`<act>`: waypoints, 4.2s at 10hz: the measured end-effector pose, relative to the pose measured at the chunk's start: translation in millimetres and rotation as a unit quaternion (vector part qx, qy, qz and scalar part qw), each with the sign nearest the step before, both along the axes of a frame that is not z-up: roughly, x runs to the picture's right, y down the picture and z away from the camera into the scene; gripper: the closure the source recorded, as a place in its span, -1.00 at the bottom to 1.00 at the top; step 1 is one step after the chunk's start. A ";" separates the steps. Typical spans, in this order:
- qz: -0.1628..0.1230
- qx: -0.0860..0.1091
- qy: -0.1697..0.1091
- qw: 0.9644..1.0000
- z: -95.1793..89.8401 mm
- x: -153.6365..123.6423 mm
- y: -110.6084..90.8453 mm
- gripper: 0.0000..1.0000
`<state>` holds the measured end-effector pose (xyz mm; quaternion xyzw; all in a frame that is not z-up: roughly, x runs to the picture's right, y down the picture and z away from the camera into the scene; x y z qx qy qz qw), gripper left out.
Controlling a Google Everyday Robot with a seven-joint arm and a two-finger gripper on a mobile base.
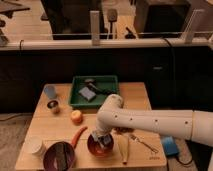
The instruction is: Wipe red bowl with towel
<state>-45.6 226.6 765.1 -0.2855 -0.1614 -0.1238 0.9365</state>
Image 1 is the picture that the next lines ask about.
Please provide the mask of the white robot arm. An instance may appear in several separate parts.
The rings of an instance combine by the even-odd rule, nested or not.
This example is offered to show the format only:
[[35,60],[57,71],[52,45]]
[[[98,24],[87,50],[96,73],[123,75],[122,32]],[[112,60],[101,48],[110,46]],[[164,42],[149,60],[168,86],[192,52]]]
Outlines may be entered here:
[[123,98],[109,95],[96,115],[97,137],[113,128],[124,127],[151,131],[165,136],[191,140],[213,147],[213,112],[193,110],[124,109]]

